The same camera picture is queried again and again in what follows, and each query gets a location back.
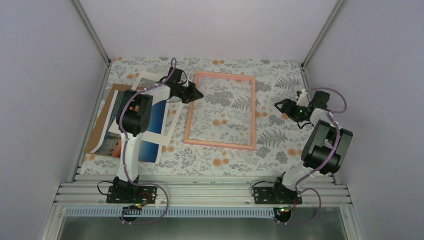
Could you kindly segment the white mat board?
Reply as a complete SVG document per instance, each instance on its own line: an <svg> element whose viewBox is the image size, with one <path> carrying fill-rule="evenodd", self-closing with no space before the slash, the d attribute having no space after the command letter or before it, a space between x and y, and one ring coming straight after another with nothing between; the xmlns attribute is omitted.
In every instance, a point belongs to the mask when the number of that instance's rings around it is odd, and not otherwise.
<svg viewBox="0 0 424 240"><path fill-rule="evenodd" d="M131 86L131 89L136 89L140 83L140 81L142 79L145 80L150 80L150 81L158 81L162 76L159 74L155 74L155 73L151 73L151 72L146 72L146 71L140 71L139 72L139 76L135 79L133 85ZM110 109L109 109L109 114L112 114L112 107L117 107L118 106L118 101L117 101L117 94L118 94L118 90L116 90L114 92L114 99L115 101L111 104ZM158 144L158 145L162 145L162 146L168 146L171 142L174 130L176 128L178 119L181 115L182 109L183 109L183 104L181 102L177 102L176 105L176 112L173 116L172 122L169 126L169 128L166 128L166 122L167 122L167 116L169 115L168 113L168 107L171 105L170 102L167 103L166 108L165 108L165 112L164 112L164 120L162 121L162 130L161 133L155 133L152 131L145 131L142 134L142 141L146 141L146 142L150 142L150 143L154 143L154 144ZM112 120L111 126L108 128L108 131L114 134L120 134L120 130L118 127L118 124L116 123L115 120Z"/></svg>

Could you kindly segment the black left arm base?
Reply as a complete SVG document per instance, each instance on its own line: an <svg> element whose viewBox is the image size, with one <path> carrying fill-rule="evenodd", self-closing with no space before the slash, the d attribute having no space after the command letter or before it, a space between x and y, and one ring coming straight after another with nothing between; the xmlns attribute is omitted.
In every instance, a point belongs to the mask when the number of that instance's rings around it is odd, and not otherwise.
<svg viewBox="0 0 424 240"><path fill-rule="evenodd" d="M108 204L154 204L158 188L156 186L119 187L112 185L108 189L106 202Z"/></svg>

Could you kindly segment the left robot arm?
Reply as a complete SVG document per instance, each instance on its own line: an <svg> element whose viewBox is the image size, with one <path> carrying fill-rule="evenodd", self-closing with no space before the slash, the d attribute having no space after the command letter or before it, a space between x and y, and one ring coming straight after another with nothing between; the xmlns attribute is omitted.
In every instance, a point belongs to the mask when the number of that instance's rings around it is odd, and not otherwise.
<svg viewBox="0 0 424 240"><path fill-rule="evenodd" d="M137 87L123 92L116 116L121 151L114 185L122 186L119 196L128 203L139 197L140 190L134 185L139 179L139 161L154 163L159 158L172 98L175 103L188 104L204 97L182 69L173 67L146 90L137 90Z"/></svg>

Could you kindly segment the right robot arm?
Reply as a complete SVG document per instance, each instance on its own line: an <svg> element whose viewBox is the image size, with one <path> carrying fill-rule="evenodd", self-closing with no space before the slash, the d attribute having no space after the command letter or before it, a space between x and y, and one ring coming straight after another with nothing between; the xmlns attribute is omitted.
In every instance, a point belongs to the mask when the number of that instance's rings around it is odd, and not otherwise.
<svg viewBox="0 0 424 240"><path fill-rule="evenodd" d="M290 197L290 191L300 187L313 177L336 173L341 168L353 139L353 132L340 126L334 115L347 110L344 96L329 87L312 88L313 96L307 100L308 89L297 92L298 99L286 98L275 103L275 107L287 115L302 129L311 125L313 130L301 152L301 162L281 177L281 184L271 189L271 198L278 204ZM330 93L337 94L343 101L343 109L330 110Z"/></svg>

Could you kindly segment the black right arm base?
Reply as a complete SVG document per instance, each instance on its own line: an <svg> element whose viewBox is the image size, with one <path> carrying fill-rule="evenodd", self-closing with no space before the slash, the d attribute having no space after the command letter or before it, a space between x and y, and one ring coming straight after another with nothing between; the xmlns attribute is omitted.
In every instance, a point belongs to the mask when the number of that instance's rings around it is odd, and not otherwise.
<svg viewBox="0 0 424 240"><path fill-rule="evenodd" d="M298 193L283 185L254 186L252 189L254 202L257 205L289 205L302 204L303 200Z"/></svg>

